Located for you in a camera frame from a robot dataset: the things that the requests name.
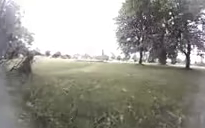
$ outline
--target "field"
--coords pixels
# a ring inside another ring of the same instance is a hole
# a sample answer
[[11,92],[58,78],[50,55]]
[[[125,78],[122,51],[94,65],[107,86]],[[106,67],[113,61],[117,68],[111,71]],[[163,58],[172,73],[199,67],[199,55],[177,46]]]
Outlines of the field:
[[160,66],[41,61],[25,86],[37,128],[180,128],[200,72]]

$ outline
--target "treeline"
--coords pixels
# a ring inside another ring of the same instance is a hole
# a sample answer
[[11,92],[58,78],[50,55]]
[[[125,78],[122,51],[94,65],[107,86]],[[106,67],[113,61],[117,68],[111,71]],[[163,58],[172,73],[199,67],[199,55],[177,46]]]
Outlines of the treeline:
[[205,51],[205,7],[189,0],[126,0],[115,19],[117,40],[128,55],[149,52],[149,60],[165,65],[167,58],[185,55],[190,68],[192,50]]

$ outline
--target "leafy tree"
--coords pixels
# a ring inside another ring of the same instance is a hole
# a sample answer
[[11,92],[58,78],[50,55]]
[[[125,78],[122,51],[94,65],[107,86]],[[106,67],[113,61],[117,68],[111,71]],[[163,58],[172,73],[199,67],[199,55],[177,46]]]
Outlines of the leafy tree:
[[126,0],[119,16],[116,18],[118,30],[117,39],[124,54],[140,53],[139,63],[142,63],[143,51],[149,46],[151,15],[150,1]]
[[186,68],[190,68],[191,51],[196,48],[205,51],[205,13],[201,8],[190,8],[186,0],[178,0],[175,11],[173,25],[170,29],[172,41],[176,43],[177,48],[185,54]]
[[45,55],[46,55],[46,56],[50,56],[50,55],[51,55],[51,52],[48,50],[48,51],[45,52]]
[[58,58],[60,57],[62,54],[61,52],[56,52],[55,54],[52,55],[53,58]]
[[22,26],[22,17],[16,2],[0,0],[0,64],[20,54],[26,58],[31,55],[28,45],[31,45],[34,38],[33,34]]
[[175,63],[180,51],[190,68],[192,49],[205,51],[205,9],[195,2],[126,0],[116,21],[119,46],[126,55],[140,52],[139,63],[143,51],[161,64],[166,64],[167,57]]

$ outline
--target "sky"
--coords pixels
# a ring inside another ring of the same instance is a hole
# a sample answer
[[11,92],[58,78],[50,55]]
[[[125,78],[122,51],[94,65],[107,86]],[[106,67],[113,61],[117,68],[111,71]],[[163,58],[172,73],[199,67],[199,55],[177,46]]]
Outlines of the sky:
[[118,53],[115,18],[123,0],[17,0],[34,47],[64,54]]

